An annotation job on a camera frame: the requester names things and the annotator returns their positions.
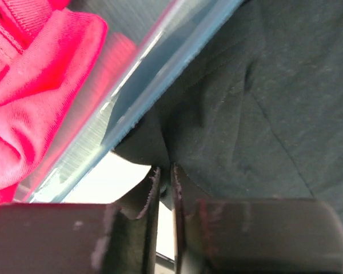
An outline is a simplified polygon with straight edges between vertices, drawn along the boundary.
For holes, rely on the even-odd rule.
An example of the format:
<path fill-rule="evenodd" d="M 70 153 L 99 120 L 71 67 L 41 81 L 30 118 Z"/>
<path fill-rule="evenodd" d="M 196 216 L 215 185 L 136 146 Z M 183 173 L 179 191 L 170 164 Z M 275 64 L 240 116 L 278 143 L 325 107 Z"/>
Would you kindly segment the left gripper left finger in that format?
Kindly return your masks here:
<path fill-rule="evenodd" d="M 159 180 L 110 204 L 0 206 L 0 273 L 153 273 Z"/>

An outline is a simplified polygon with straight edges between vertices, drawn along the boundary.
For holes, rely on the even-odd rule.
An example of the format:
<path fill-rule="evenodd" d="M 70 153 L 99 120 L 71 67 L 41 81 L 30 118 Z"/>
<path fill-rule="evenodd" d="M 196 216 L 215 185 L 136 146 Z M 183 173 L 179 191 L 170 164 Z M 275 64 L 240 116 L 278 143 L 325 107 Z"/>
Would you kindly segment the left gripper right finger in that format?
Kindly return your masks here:
<path fill-rule="evenodd" d="M 213 199 L 170 170 L 177 273 L 343 273 L 343 224 L 315 199 Z"/>

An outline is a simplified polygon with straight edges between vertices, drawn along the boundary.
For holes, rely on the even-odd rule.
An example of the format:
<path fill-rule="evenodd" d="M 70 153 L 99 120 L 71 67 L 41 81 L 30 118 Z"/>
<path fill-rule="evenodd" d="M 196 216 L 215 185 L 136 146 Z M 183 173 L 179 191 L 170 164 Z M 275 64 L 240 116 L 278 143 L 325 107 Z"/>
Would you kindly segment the black t-shirt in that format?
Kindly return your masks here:
<path fill-rule="evenodd" d="M 314 197 L 343 222 L 343 1 L 245 1 L 114 149 L 215 197 Z"/>

